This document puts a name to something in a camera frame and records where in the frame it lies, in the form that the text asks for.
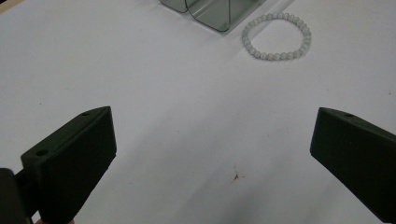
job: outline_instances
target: white bead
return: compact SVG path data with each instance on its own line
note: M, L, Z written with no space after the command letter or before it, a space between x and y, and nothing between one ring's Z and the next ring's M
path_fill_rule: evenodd
M305 23L301 23L301 25L299 27L300 27L300 30L303 30L306 27L306 24Z
M281 60L285 60L287 58L288 58L288 54L287 53L283 52L283 53L280 54L280 59Z
M292 53L292 52L289 52L289 53L288 53L288 59L289 59L289 60L293 59L293 53Z
M253 49L253 46L251 44L247 45L247 51L250 51L251 49Z
M276 53L274 54L274 61L279 61L280 59L280 54Z
M300 51L299 51L299 50L295 50L295 51L293 52L293 57L294 57L294 58L300 57Z
M305 49L299 49L298 51L300 51L300 56L303 56L306 53Z
M303 44L306 44L309 46L311 44L311 39L304 39Z
M267 54L267 60L272 61L274 59L274 55L272 53Z
M255 53L256 53L256 49L255 48L252 48L250 51L249 51L249 53L251 54L251 55L254 55Z
M293 23L297 23L299 20L300 20L300 18L298 18L298 17L294 17L294 19L293 19Z
M304 29L303 29L303 34L306 34L306 33L308 33L309 32L309 28L308 27L305 27Z
M256 53L254 53L254 57L259 59L262 54L257 50Z
M307 44L303 44L302 46L301 46L301 49L308 49L309 48L309 46L307 45Z

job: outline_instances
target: white table surface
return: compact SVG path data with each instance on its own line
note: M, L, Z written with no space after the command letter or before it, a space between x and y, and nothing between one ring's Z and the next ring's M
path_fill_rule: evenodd
M23 1L0 14L0 166L17 173L24 151L111 105L117 158L77 224L381 223L309 147L320 106L396 133L395 9L295 0L313 45L271 63L240 43L265 3L222 35L158 0ZM302 39L285 21L252 36L272 52Z

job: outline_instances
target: white bead bracelet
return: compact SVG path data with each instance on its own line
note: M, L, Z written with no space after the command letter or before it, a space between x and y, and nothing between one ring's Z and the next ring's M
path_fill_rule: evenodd
M300 46L299 49L293 51L293 52L283 52L283 53L261 53L253 46L251 45L250 39L248 38L248 32L250 31L251 28L255 27L259 23L263 21L271 21L271 20L284 20L284 21L289 21L293 24L295 24L302 32L304 36L303 44ZM306 54L306 52L309 49L309 46L311 45L311 39L312 35L311 32L309 31L309 28L306 26L303 20L300 20L300 18L295 17L293 15L290 15L289 13L272 13L268 15L262 15L258 17L257 19L251 21L244 29L242 33L242 42L245 45L245 48L247 51L253 55L257 59L263 59L263 60L268 60L268 61L279 61L279 60L292 60L292 59L297 59L300 56L303 56Z

